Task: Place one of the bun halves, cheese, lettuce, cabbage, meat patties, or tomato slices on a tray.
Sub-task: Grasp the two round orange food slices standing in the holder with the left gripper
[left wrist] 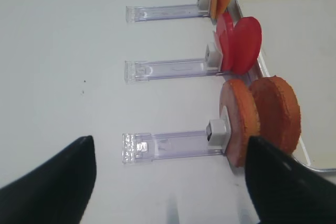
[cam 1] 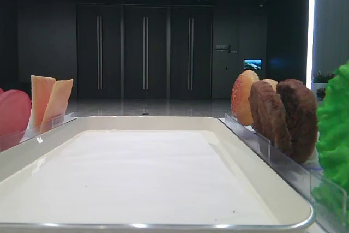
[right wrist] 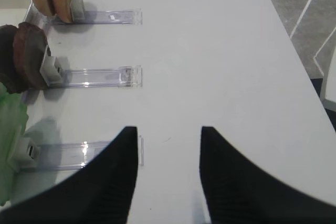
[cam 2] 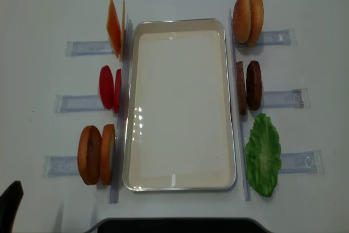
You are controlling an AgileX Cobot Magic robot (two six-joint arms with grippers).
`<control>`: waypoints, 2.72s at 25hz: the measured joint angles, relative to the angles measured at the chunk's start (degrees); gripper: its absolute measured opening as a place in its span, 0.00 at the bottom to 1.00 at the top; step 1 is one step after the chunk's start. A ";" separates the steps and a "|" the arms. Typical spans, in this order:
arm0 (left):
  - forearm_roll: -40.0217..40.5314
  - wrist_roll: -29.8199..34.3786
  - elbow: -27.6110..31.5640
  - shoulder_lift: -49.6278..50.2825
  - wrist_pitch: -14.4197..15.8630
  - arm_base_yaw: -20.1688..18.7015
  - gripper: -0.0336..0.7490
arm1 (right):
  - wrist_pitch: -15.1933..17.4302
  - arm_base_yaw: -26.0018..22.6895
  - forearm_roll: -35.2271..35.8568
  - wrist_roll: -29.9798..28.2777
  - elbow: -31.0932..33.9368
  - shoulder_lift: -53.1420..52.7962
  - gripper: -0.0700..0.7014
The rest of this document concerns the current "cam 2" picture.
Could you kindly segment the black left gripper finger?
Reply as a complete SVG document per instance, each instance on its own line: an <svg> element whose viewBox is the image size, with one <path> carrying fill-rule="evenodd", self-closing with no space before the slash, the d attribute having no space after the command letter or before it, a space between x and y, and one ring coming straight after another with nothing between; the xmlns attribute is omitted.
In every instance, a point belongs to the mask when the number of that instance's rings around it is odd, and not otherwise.
<svg viewBox="0 0 349 233"><path fill-rule="evenodd" d="M24 192L21 181L14 181L1 195L1 232L11 233Z"/></svg>

